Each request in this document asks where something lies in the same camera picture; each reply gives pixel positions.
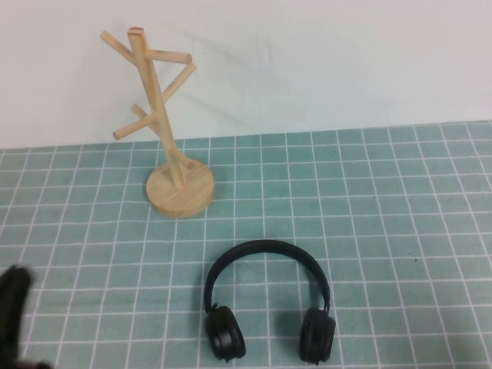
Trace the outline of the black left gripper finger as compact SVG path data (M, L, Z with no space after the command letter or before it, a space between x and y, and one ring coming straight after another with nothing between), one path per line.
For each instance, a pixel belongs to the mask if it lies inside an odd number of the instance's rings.
M53 366L45 361L15 360L14 369L53 369Z
M18 348L32 273L16 264L1 275L1 348Z

